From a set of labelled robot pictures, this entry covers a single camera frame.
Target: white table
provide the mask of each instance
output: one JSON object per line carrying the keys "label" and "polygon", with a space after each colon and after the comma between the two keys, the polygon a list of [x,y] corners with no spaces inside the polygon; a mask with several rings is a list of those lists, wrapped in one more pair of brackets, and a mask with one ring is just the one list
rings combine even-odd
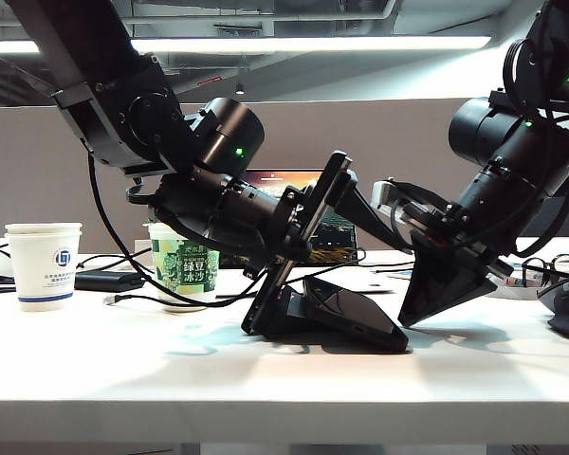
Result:
{"label": "white table", "polygon": [[[407,283],[388,284],[395,319]],[[537,301],[465,303],[406,331],[412,354],[377,355],[249,337],[249,300],[172,315],[102,296],[46,313],[0,296],[0,442],[569,444],[569,339]]]}

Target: white paper cup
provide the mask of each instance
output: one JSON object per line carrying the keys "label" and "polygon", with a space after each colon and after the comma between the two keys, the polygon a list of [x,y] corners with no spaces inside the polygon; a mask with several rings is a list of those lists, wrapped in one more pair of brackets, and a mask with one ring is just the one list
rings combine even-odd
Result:
{"label": "white paper cup", "polygon": [[63,234],[78,232],[82,226],[82,223],[15,223],[5,229],[9,234]]}
{"label": "white paper cup", "polygon": [[[215,300],[215,281],[219,268],[219,251],[209,249],[177,234],[163,223],[147,225],[152,240],[152,257],[156,280],[177,294],[200,301]],[[184,303],[157,291],[161,299]],[[189,312],[190,308],[163,305],[166,311]]]}
{"label": "white paper cup", "polygon": [[5,234],[22,310],[54,310],[72,296],[80,236],[79,230]]}

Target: ceiling light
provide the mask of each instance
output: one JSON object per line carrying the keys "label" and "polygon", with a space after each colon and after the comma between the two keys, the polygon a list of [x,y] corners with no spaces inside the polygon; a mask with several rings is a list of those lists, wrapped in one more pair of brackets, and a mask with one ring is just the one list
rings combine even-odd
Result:
{"label": "ceiling light", "polygon": [[[478,49],[490,36],[358,36],[336,38],[179,38],[132,40],[141,52],[199,54],[266,54],[274,52],[336,52],[351,50]],[[0,41],[2,53],[32,53],[32,41]]]}
{"label": "ceiling light", "polygon": [[0,41],[0,54],[30,54],[38,52],[38,46],[33,41]]}

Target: gray wall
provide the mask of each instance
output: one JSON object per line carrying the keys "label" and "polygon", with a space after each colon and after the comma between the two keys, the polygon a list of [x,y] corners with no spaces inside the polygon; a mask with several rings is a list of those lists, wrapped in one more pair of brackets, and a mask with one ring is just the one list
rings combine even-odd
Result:
{"label": "gray wall", "polygon": [[[463,100],[382,100],[252,104],[266,142],[252,167],[321,168],[331,151],[353,159],[370,197],[385,176],[455,197],[477,168],[447,143],[450,118]],[[192,108],[184,108],[190,113]],[[147,212],[124,200],[130,181],[99,166],[107,211],[129,245],[146,238]],[[13,222],[81,221],[81,251],[114,251],[92,203],[85,150],[54,107],[0,108],[0,236]],[[360,234],[370,248],[380,242]]]}

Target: laptop screen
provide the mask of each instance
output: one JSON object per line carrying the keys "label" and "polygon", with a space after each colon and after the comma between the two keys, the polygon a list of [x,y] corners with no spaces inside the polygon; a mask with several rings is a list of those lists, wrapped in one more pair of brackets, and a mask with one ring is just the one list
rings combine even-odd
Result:
{"label": "laptop screen", "polygon": [[[242,179],[253,187],[280,198],[289,185],[298,189],[308,185],[315,186],[321,172],[322,170],[318,169],[254,169],[247,170],[242,175]],[[358,256],[355,226],[331,209],[327,209],[310,242],[313,246],[312,254],[300,265],[342,264],[353,261]],[[242,268],[247,262],[247,258],[222,253],[219,266],[221,268]]]}

